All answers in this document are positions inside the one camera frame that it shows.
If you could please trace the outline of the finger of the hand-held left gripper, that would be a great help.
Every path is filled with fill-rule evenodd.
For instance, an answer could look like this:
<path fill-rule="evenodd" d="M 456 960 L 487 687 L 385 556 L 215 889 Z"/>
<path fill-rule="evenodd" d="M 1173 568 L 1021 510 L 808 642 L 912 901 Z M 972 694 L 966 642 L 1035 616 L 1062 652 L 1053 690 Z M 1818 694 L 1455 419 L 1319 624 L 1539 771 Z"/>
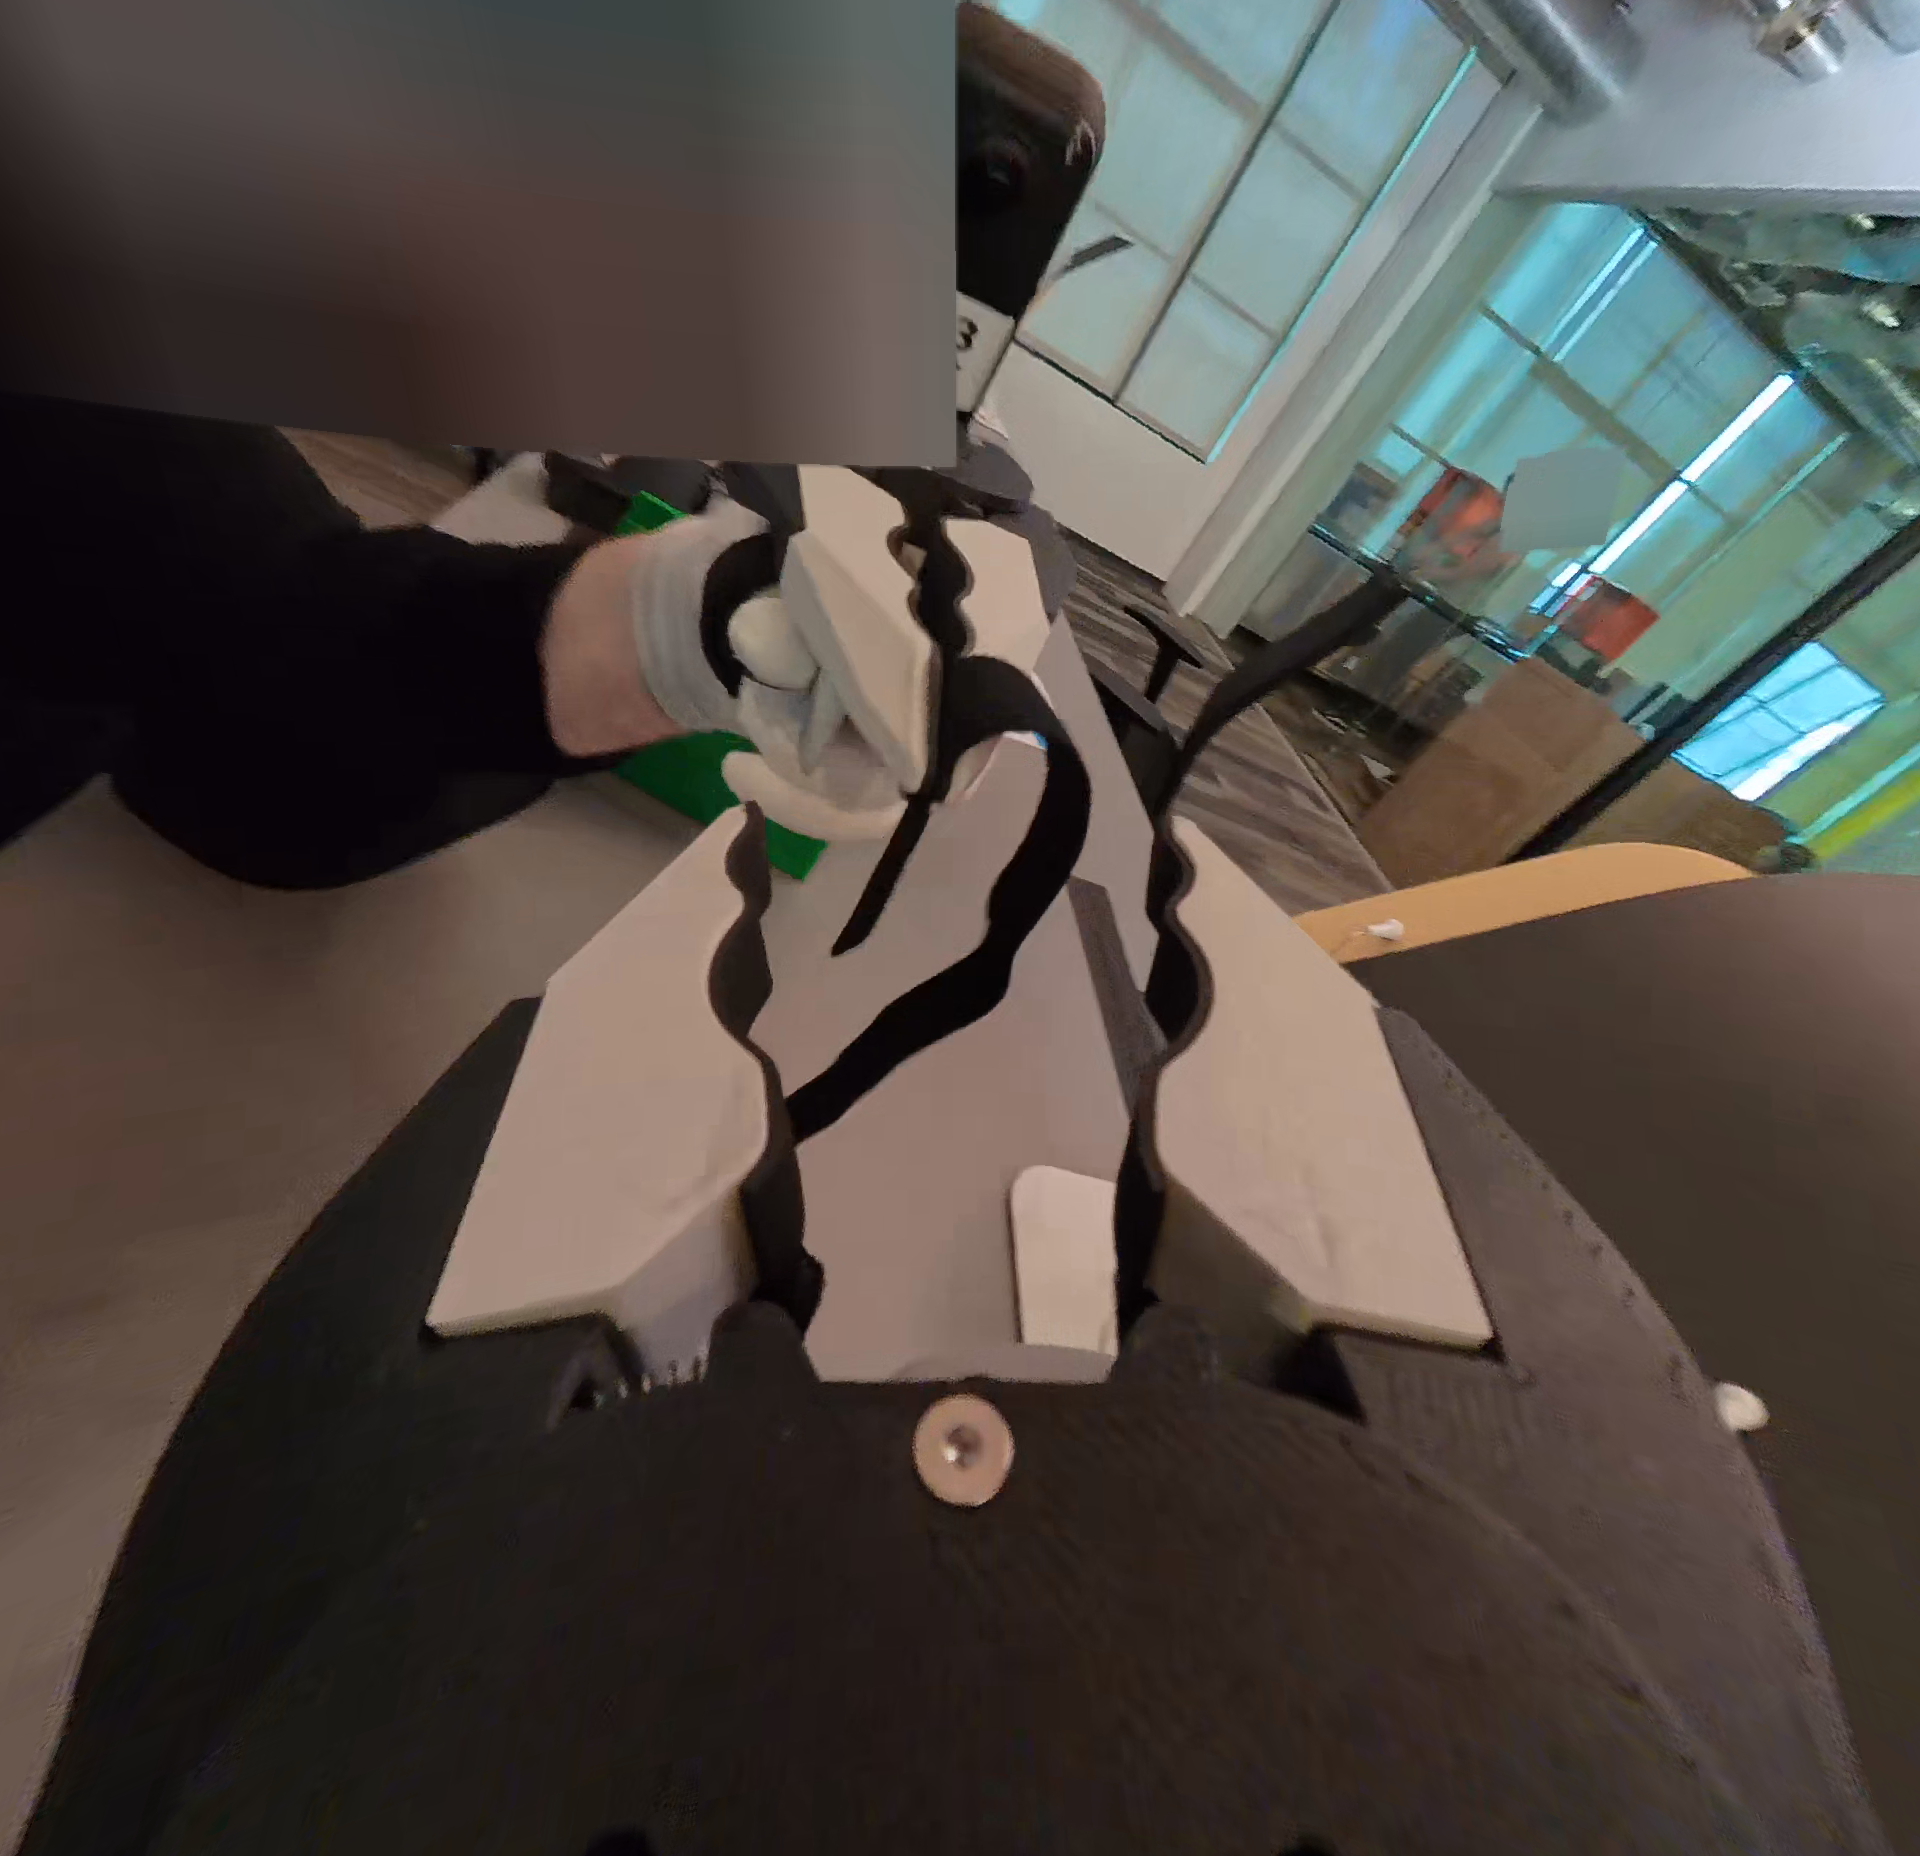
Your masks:
<path fill-rule="evenodd" d="M 933 469 L 891 469 L 891 685 L 932 687 L 941 654 L 1031 676 L 1050 624 L 1034 548 L 985 499 Z"/>
<path fill-rule="evenodd" d="M 783 548 L 780 602 L 815 664 L 794 738 L 803 786 L 849 806 L 830 769 L 860 742 L 885 794 L 920 792 L 948 765 L 933 800 L 970 800 L 980 753 L 943 738 L 948 682 L 977 654 L 970 580 L 948 541 L 948 521 L 963 518 L 950 475 L 802 465 L 797 494 L 802 527 Z"/>

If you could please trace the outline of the cardboard boxes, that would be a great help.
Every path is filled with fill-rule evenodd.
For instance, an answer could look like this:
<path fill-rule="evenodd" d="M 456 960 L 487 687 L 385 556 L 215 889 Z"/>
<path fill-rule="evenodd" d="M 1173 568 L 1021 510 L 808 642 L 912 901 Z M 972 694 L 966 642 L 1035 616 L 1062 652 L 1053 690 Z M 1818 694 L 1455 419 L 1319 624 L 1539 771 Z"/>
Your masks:
<path fill-rule="evenodd" d="M 1356 820 L 1356 839 L 1395 885 L 1476 874 L 1517 855 L 1642 735 L 1613 703 L 1528 658 L 1497 673 Z M 1676 757 L 1571 832 L 1570 846 L 1676 846 L 1752 869 L 1787 824 Z"/>

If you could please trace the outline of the round silver air duct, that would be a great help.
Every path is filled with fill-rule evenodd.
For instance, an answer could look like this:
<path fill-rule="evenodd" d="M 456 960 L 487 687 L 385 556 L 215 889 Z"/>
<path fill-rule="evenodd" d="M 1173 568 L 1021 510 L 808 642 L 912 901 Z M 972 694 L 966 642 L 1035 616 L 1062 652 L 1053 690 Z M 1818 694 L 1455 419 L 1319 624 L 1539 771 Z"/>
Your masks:
<path fill-rule="evenodd" d="M 1639 65 L 1619 0 L 1427 0 L 1556 122 L 1615 108 Z"/>

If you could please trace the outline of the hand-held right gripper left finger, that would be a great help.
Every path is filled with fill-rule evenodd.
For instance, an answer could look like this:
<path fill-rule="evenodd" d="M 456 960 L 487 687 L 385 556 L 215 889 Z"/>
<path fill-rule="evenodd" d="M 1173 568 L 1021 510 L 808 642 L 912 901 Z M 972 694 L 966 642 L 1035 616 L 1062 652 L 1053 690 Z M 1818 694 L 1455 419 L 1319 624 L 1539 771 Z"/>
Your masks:
<path fill-rule="evenodd" d="M 638 1367 L 700 1367 L 739 1303 L 808 1328 L 824 1274 L 756 1044 L 770 898 L 759 811 L 726 811 L 546 981 L 427 1329 L 596 1316 Z"/>

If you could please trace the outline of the person's left hand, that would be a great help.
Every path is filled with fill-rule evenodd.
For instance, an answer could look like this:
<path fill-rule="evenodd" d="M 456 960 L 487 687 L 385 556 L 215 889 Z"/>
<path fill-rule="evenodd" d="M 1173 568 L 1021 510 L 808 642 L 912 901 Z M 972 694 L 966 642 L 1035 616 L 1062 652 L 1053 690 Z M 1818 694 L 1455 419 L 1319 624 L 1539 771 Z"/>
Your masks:
<path fill-rule="evenodd" d="M 913 616 L 896 537 L 906 512 L 860 475 L 803 489 L 805 523 L 761 576 L 771 526 L 718 496 L 638 539 L 641 682 L 687 731 L 726 731 L 732 795 L 822 841 L 880 841 L 933 761 L 935 645 Z M 711 632 L 720 580 L 756 577 Z"/>

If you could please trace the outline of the green plastic bin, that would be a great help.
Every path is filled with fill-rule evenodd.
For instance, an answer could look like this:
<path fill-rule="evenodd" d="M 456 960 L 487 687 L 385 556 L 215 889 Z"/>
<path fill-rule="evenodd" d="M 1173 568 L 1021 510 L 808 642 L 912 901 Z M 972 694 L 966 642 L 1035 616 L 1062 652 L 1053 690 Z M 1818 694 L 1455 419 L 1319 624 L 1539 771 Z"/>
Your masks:
<path fill-rule="evenodd" d="M 654 543 L 654 586 L 635 595 L 645 687 L 672 731 L 615 771 L 666 808 L 711 821 L 737 803 L 724 768 L 788 739 L 818 664 L 780 597 L 796 481 L 756 465 L 620 458 L 631 484 L 615 535 Z"/>

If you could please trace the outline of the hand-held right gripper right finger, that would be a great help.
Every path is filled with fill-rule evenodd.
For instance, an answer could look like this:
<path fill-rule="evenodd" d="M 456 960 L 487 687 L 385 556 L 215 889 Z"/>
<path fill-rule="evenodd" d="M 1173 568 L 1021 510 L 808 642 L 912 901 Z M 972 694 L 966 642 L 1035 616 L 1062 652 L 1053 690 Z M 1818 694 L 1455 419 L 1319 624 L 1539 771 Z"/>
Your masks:
<path fill-rule="evenodd" d="M 1147 866 L 1159 1046 L 1115 1173 L 1115 1322 L 1196 1316 L 1224 1356 L 1321 1328 L 1476 1354 L 1483 1295 L 1379 1008 L 1194 821 Z"/>

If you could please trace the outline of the black and white book stand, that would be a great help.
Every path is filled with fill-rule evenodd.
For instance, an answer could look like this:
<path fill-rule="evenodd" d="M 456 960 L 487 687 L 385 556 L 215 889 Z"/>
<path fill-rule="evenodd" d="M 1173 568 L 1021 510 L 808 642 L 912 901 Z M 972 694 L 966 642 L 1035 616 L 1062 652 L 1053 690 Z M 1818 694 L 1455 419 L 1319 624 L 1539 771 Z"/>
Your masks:
<path fill-rule="evenodd" d="M 1151 1303 L 1145 1744 L 1204 1851 L 1916 1851 L 1916 954 L 1719 882 L 1348 965 L 1494 1340 Z M 1159 1035 L 1069 915 L 1134 1109 Z M 1111 1293 L 1098 1306 L 1115 1316 Z"/>

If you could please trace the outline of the black floor lamp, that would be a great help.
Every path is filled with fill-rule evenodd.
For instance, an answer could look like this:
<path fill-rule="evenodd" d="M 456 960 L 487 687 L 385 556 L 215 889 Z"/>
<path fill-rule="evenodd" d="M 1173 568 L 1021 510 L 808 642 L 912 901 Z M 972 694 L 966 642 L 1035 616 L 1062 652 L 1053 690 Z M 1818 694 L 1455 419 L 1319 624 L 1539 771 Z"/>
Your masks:
<path fill-rule="evenodd" d="M 1724 672 L 1714 685 L 1696 698 L 1691 707 L 1674 715 L 1654 738 L 1644 739 L 1623 761 L 1613 763 L 1528 838 L 1513 843 L 1501 861 L 1528 861 L 1566 847 L 1602 813 L 1639 788 L 1661 763 L 1672 760 L 1679 747 L 1699 735 L 1735 699 L 1769 678 L 1790 655 L 1818 642 L 1838 619 L 1908 572 L 1916 558 L 1917 518 L 1909 518 L 1805 608 L 1755 644 L 1740 664 Z"/>

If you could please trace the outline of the black office chair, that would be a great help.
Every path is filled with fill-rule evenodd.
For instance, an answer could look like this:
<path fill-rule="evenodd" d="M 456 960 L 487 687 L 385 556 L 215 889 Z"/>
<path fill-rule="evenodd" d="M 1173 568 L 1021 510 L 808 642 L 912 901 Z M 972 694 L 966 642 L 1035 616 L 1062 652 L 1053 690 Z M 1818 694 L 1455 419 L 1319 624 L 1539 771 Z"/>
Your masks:
<path fill-rule="evenodd" d="M 1124 616 L 1147 632 L 1155 645 L 1143 687 L 1102 672 L 1094 678 L 1094 690 L 1153 833 L 1167 832 L 1173 806 L 1200 757 L 1238 717 L 1336 652 L 1368 642 L 1409 600 L 1411 590 L 1397 572 L 1365 563 L 1358 586 L 1283 635 L 1259 644 L 1220 676 L 1183 734 L 1167 723 L 1162 696 L 1175 668 L 1200 666 L 1201 648 L 1194 634 L 1172 619 L 1127 603 Z"/>

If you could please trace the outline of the orange box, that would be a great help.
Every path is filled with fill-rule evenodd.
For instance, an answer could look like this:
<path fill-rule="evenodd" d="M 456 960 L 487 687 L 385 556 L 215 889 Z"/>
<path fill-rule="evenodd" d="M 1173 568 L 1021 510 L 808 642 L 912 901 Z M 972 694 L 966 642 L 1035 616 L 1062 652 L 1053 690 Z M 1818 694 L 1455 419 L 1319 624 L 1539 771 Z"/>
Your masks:
<path fill-rule="evenodd" d="M 1659 619 L 1642 595 L 1593 572 L 1582 573 L 1552 617 L 1554 634 L 1597 666 L 1610 666 Z"/>
<path fill-rule="evenodd" d="M 1426 581 L 1499 558 L 1506 491 L 1483 475 L 1445 465 L 1405 518 L 1397 563 Z"/>

